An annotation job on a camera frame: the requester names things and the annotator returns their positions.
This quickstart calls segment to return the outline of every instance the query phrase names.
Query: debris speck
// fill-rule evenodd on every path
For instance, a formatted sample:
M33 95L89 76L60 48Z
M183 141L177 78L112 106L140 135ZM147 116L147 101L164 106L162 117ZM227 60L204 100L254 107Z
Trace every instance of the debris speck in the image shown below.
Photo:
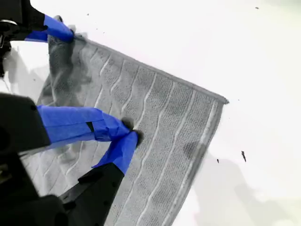
M245 162L246 162L246 156L245 156L245 152L241 151L241 155L243 156Z

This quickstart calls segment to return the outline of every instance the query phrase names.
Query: white table surface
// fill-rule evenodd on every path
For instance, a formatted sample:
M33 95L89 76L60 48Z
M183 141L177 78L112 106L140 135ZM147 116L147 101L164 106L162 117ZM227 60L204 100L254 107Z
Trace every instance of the white table surface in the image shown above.
M32 5L61 15L89 39L230 101L173 226L301 225L300 1ZM49 71L47 44L13 47L7 82L13 92L37 100Z

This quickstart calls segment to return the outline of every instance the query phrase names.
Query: towel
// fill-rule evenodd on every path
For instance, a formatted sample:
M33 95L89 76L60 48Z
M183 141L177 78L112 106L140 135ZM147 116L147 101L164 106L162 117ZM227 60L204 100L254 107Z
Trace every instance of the towel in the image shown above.
M50 75L39 105L96 107L128 118L144 134L105 225L172 225L228 101L80 36L72 43L48 42ZM77 142L24 164L40 195L61 195L108 147Z

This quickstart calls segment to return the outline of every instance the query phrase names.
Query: blue tape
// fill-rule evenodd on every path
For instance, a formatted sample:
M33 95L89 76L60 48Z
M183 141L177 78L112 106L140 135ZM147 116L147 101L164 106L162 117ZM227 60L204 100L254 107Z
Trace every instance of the blue tape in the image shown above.
M125 175L138 142L138 135L135 131L125 135L120 140L112 141L109 149L99 163L93 168L114 163Z
M38 106L51 141L49 148L80 140L114 141L129 134L122 121L92 107ZM92 122L94 132L87 122Z
M48 35L57 37L65 42L71 42L74 38L73 32L66 25L47 15L45 15L44 25L48 27L46 30L42 32L33 31L25 38L25 41L47 42Z
M114 163L126 173L137 146L138 135L130 132L122 121L92 107L41 105L38 106L38 111L51 141L48 149L76 141L111 141L108 151L93 168ZM94 131L87 122L92 123Z

